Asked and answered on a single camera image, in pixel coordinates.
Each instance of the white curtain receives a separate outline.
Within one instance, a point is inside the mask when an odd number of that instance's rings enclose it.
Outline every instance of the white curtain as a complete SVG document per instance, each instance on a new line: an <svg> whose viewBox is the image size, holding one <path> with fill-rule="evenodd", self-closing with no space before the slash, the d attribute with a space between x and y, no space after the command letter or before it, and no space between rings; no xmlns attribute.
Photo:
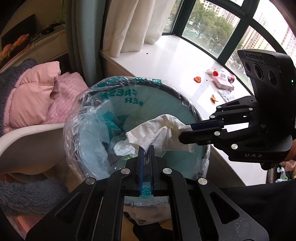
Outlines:
<svg viewBox="0 0 296 241"><path fill-rule="evenodd" d="M175 0L112 0L105 26L103 51L112 57L140 51L162 35Z"/></svg>

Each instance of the crumpled tissue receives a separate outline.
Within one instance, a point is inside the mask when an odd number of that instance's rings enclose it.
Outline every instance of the crumpled tissue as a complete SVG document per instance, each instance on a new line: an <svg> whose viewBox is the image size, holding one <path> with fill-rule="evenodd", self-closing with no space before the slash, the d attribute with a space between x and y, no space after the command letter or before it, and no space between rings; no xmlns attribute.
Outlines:
<svg viewBox="0 0 296 241"><path fill-rule="evenodd" d="M160 115L127 132L127 139L119 141L114 147L114 152L118 156L136 155L139 147L147 152L149 146L153 145L156 155L170 150L193 153L194 144L184 145L179 142L179 135L185 131L192 131L191 126L185 125L172 115Z"/></svg>

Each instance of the plastic bottle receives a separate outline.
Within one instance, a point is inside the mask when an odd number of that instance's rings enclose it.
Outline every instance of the plastic bottle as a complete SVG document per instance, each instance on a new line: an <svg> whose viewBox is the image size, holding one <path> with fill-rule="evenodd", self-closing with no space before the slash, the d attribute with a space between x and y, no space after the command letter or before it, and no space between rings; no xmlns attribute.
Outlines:
<svg viewBox="0 0 296 241"><path fill-rule="evenodd" d="M236 77L234 75L227 73L223 70L217 71L216 69L215 70L208 69L207 73L211 74L212 76L218 77L220 79L228 80L231 84L236 80Z"/></svg>

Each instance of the window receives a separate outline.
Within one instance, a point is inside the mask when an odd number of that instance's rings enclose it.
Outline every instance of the window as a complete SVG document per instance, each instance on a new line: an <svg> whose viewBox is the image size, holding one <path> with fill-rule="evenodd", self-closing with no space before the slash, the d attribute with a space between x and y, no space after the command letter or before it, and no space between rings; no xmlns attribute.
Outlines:
<svg viewBox="0 0 296 241"><path fill-rule="evenodd" d="M296 64L296 38L278 9L269 0L260 0L254 19L276 39Z"/></svg>
<svg viewBox="0 0 296 241"><path fill-rule="evenodd" d="M242 2L243 2L244 0L230 0L230 1L236 3L236 4L239 5L239 6L242 6Z"/></svg>
<svg viewBox="0 0 296 241"><path fill-rule="evenodd" d="M226 66L253 92L251 80L247 77L243 64L237 54L241 49L262 49L274 51L274 48L251 26L248 27L240 43L232 53Z"/></svg>
<svg viewBox="0 0 296 241"><path fill-rule="evenodd" d="M207 52L234 73L250 92L252 85L238 50L286 53L296 66L296 37L270 0L212 1L176 0L164 32Z"/></svg>
<svg viewBox="0 0 296 241"><path fill-rule="evenodd" d="M173 6L173 9L170 13L170 16L168 17L166 23L165 23L165 29L163 30L164 33L170 33L172 31L172 28L173 28L173 25L174 25L174 22L176 20L176 17L177 17L177 13L178 13L178 10L179 10L179 7L181 5L181 0L176 0L174 6Z"/></svg>
<svg viewBox="0 0 296 241"><path fill-rule="evenodd" d="M239 17L209 1L196 1L183 37L216 58L239 22Z"/></svg>

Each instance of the pink box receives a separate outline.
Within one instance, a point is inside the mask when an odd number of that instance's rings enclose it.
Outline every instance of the pink box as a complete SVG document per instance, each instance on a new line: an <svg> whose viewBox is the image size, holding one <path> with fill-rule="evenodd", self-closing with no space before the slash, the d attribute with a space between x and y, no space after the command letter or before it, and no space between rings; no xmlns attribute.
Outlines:
<svg viewBox="0 0 296 241"><path fill-rule="evenodd" d="M224 79L221 79L221 78L218 78L218 77L214 77L213 82L215 83L215 85L219 89L229 90L229 91L234 90L234 87L232 86L232 84L228 80L224 80Z"/></svg>

